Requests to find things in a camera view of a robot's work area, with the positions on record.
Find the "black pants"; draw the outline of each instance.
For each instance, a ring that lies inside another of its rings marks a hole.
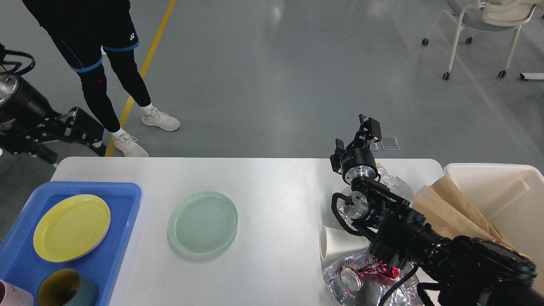
[[[128,12],[128,0],[23,2],[79,75],[85,101],[106,130],[116,132],[121,125],[106,94],[101,47],[123,88],[136,103],[139,106],[151,103],[134,62],[134,48],[139,40]]]
[[[151,104],[144,80],[138,73],[138,68],[134,62],[134,51],[106,51],[106,53],[121,85],[134,98],[136,103],[142,107]],[[107,81],[104,66],[100,64],[87,72],[78,72],[78,75],[81,79],[83,96],[91,112],[106,130],[112,133],[118,131],[121,125],[113,110],[112,102],[106,94]]]

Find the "person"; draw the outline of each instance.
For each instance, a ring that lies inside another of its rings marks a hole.
[[[148,157],[137,139],[121,128],[107,91],[102,65],[104,49],[122,87],[140,107],[141,121],[175,131],[180,122],[152,103],[134,61],[139,40],[129,0],[23,0],[49,34],[69,66],[81,79],[83,96],[93,115],[114,137],[125,156]]]

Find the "black shorts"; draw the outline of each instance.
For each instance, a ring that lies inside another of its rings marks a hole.
[[[25,4],[77,73],[90,71],[102,63],[101,47],[106,52],[122,52],[139,44],[128,0],[72,0],[71,3],[79,4],[74,7],[66,2],[61,9],[48,6],[36,8],[42,9],[37,12],[33,11],[32,2],[26,0]]]

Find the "shoe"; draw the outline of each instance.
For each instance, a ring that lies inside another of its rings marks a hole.
[[[119,138],[113,138],[113,144],[121,150],[126,157],[149,157],[149,154],[136,142],[138,139],[129,133],[124,133]]]
[[[151,109],[150,114],[142,112],[141,122],[145,125],[158,126],[165,131],[175,131],[181,126],[179,120],[166,113],[159,112],[156,107]]]

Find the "sock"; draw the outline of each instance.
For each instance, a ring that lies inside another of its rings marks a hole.
[[[151,115],[151,110],[153,109],[153,103],[149,103],[148,106],[140,107],[141,111],[146,115]]]
[[[123,128],[120,128],[117,132],[112,133],[113,137],[119,138],[121,135],[126,133],[127,131],[123,130]]]

